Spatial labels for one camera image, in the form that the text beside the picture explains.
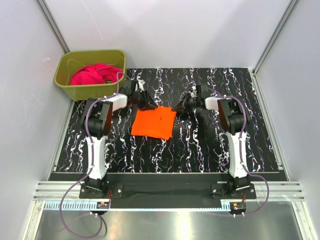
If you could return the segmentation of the orange t shirt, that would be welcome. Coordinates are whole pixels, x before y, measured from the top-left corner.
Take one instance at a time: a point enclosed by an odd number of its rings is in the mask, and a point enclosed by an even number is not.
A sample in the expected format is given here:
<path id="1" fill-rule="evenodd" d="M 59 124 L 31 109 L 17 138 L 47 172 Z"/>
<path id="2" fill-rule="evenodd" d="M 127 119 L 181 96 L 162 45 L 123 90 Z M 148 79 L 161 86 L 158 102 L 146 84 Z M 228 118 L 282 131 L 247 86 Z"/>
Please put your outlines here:
<path id="1" fill-rule="evenodd" d="M 169 140 L 173 136 L 176 112 L 171 107 L 159 106 L 154 110 L 137 110 L 131 128 L 132 136 Z"/>

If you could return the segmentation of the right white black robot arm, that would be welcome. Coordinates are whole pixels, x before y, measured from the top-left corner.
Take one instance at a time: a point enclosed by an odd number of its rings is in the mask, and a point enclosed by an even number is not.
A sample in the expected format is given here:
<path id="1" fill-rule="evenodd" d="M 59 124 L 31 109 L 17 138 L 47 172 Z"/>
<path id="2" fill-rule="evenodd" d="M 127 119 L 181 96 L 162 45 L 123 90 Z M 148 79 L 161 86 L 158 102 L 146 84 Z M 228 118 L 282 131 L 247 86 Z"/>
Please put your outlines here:
<path id="1" fill-rule="evenodd" d="M 228 140 L 230 165 L 228 181 L 217 194 L 239 198 L 251 185 L 246 153 L 250 116 L 243 106 L 243 102 L 238 98 L 220 94 L 213 96 L 212 90 L 207 85 L 201 84 L 192 87 L 172 108 L 172 111 L 189 114 L 196 108 L 217 111 L 219 114 L 221 128 Z"/>

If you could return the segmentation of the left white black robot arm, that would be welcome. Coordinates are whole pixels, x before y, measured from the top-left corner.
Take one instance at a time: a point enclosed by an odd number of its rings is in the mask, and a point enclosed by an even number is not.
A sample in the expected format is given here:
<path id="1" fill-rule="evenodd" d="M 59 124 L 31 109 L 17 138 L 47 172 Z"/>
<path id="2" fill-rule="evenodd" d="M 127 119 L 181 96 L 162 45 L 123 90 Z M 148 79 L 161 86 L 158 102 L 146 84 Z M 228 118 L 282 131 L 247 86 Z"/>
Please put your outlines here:
<path id="1" fill-rule="evenodd" d="M 81 118 L 88 148 L 88 168 L 81 182 L 81 192 L 97 198 L 108 193 L 105 167 L 105 144 L 112 127 L 113 112 L 128 105 L 142 111 L 155 110 L 158 106 L 145 89 L 144 80 L 125 80 L 123 87 L 110 96 L 89 98 Z"/>

